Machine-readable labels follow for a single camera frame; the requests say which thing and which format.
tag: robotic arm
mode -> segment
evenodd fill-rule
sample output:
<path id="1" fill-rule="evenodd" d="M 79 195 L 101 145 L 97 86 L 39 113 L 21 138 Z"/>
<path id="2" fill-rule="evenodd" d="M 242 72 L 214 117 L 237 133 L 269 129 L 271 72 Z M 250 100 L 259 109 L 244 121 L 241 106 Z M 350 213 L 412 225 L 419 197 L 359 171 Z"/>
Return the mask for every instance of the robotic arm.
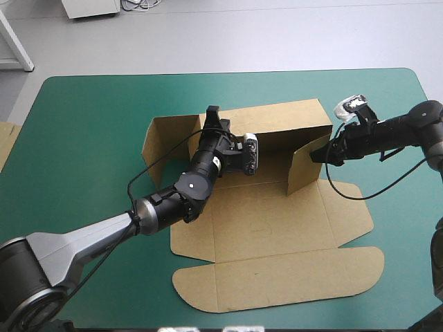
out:
<path id="1" fill-rule="evenodd" d="M 137 235 L 154 234 L 177 221 L 194 221 L 224 172 L 254 175 L 258 142 L 252 133 L 233 142 L 230 122 L 209 106 L 199 147 L 178 181 L 138 199 L 133 211 L 66 234 L 32 233 L 0 245 L 0 332 L 34 331 L 65 305 L 83 267 Z"/>
<path id="2" fill-rule="evenodd" d="M 443 176 L 443 105 L 439 102 L 425 101 L 403 116 L 380 121 L 365 97 L 354 95 L 339 103 L 335 114 L 344 122 L 356 117 L 359 123 L 345 125 L 337 139 L 313 151 L 314 162 L 341 166 L 344 160 L 375 153 L 383 161 L 412 145 L 420 146 L 429 167 Z M 431 242 L 431 261 L 434 293 L 443 301 L 443 219 Z"/>

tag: cardboard panel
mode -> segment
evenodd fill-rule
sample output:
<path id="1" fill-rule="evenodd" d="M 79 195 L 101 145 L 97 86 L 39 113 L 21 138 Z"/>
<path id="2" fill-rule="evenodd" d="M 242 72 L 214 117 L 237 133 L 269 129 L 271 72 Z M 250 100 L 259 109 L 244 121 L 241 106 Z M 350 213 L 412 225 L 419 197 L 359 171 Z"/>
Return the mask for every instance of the cardboard panel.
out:
<path id="1" fill-rule="evenodd" d="M 329 135 L 326 135 L 313 140 L 295 151 L 288 175 L 288 195 L 317 180 L 323 164 L 313 163 L 309 154 L 311 151 L 319 149 L 325 145 L 328 141 Z"/>
<path id="2" fill-rule="evenodd" d="M 9 122 L 0 122 L 0 172 L 6 164 L 20 130 L 21 126 Z"/>
<path id="3" fill-rule="evenodd" d="M 350 194 L 355 185 L 335 183 Z M 285 182 L 215 190 L 188 227 L 171 227 L 171 250 L 216 263 L 337 248 L 373 228 L 364 202 L 343 199 L 325 180 L 290 196 Z M 343 211 L 351 216 L 343 218 Z"/>
<path id="4" fill-rule="evenodd" d="M 196 132 L 197 130 L 203 129 L 203 123 L 200 123 L 200 117 L 197 116 L 197 119 L 195 120 L 194 128 L 192 128 L 192 132 Z M 199 147 L 199 141 L 200 141 L 201 133 L 198 133 L 191 137 L 188 141 L 188 153 L 189 153 L 189 159 L 194 156 L 194 153 Z"/>
<path id="5" fill-rule="evenodd" d="M 361 197 L 360 189 L 356 185 L 336 181 L 334 181 L 334 184 L 347 195 Z M 332 189 L 327 180 L 317 180 L 317 186 L 322 196 L 327 217 L 331 221 L 336 246 L 342 246 L 369 233 L 374 228 L 371 215 L 364 201 L 350 201 L 343 198 Z"/>
<path id="6" fill-rule="evenodd" d="M 329 135 L 331 126 L 315 128 L 294 129 L 271 133 L 259 133 L 257 139 L 260 142 L 260 153 L 268 151 L 290 151 L 294 152 L 307 143 L 317 138 Z"/>
<path id="7" fill-rule="evenodd" d="M 197 118 L 198 116 L 165 116 L 154 118 L 147 130 L 142 149 L 142 155 L 146 165 L 153 163 L 171 150 L 173 146 L 182 141 L 187 135 L 191 134 Z M 186 142 L 170 154 L 169 159 L 171 158 L 189 159 Z M 162 160 L 148 171 L 157 187 L 161 184 L 161 174 L 163 173 L 166 162 L 167 159 Z"/>
<path id="8" fill-rule="evenodd" d="M 290 151 L 267 152 L 263 155 L 259 153 L 259 167 L 254 176 L 245 176 L 242 172 L 225 173 L 223 177 L 217 179 L 215 189 L 286 182 L 291 158 Z"/>
<path id="9" fill-rule="evenodd" d="M 383 266 L 375 247 L 330 249 L 184 268 L 172 281 L 191 306 L 223 313 L 356 295 Z"/>
<path id="10" fill-rule="evenodd" d="M 206 114 L 199 117 L 203 124 Z M 220 111 L 219 117 L 230 120 L 230 130 L 236 136 L 331 125 L 318 99 Z"/>

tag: cardboard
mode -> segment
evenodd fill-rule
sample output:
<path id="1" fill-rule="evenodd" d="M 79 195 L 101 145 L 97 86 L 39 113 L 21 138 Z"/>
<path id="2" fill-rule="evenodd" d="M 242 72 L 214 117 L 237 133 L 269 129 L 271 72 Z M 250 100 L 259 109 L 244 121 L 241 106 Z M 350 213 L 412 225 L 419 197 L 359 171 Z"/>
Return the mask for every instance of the cardboard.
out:
<path id="1" fill-rule="evenodd" d="M 383 271 L 383 253 L 373 247 L 338 248 L 371 231 L 368 209 L 319 180 L 321 165 L 309 157 L 332 130 L 320 102 L 220 111 L 219 116 L 231 120 L 236 136 L 257 134 L 259 169 L 254 176 L 224 174 L 202 215 L 171 227 L 173 253 L 214 263 L 176 271 L 172 281 L 178 294 L 195 308 L 222 313 L 356 295 L 372 287 Z M 204 120 L 204 114 L 153 119 L 143 146 L 146 162 L 202 128 Z M 174 157 L 190 158 L 198 140 L 192 137 Z M 163 167 L 150 170 L 157 185 Z M 355 185 L 336 186 L 361 195 Z"/>
<path id="2" fill-rule="evenodd" d="M 20 130 L 21 126 L 9 122 L 0 122 L 0 172 L 6 164 Z"/>

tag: green table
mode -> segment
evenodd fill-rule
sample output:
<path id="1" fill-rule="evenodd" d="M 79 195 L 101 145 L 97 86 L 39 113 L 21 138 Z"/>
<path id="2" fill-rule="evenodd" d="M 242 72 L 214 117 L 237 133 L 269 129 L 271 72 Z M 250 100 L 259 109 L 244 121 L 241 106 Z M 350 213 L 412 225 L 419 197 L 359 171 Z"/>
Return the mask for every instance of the green table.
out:
<path id="1" fill-rule="evenodd" d="M 404 68 L 53 77 L 44 83 L 0 174 L 0 242 L 35 231 L 66 232 L 128 209 L 126 184 L 144 166 L 141 147 L 154 116 L 201 113 L 209 104 L 233 109 L 319 98 L 333 118 L 335 104 L 355 93 L 365 94 L 380 118 L 406 113 L 426 99 L 415 74 Z M 420 149 L 407 148 L 383 163 L 371 156 L 331 173 L 370 194 L 420 158 Z M 171 163 L 164 183 L 175 180 L 184 164 Z M 144 177 L 135 189 L 141 196 L 154 186 Z M 204 313 L 188 306 L 171 281 L 176 269 L 201 262 L 173 255 L 165 230 L 119 247 L 58 317 L 78 327 L 404 328 L 439 304 L 428 246 L 443 213 L 442 189 L 440 176 L 423 166 L 368 201 L 375 228 L 347 246 L 378 246 L 386 266 L 362 295 Z"/>

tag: cardboard box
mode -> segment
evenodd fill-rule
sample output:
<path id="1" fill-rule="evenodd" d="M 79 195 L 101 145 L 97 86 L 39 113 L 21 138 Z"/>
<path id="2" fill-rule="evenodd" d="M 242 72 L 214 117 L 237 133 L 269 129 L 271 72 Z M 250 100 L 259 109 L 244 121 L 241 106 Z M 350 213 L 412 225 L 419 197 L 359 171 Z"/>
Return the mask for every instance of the cardboard box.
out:
<path id="1" fill-rule="evenodd" d="M 191 306 L 223 313 L 362 293 L 381 276 L 384 257 L 375 247 L 339 249 L 373 228 L 362 201 L 348 201 L 318 179 L 321 165 L 310 151 L 328 140 L 332 124 L 318 100 L 231 111 L 236 136 L 257 134 L 259 169 L 254 176 L 224 174 L 204 213 L 171 228 L 177 255 L 214 264 L 184 268 L 172 281 Z M 143 146 L 148 163 L 191 132 L 205 114 L 153 119 Z M 189 158 L 199 137 L 174 154 Z M 151 169 L 159 185 L 164 163 Z M 355 185 L 336 183 L 352 196 Z"/>

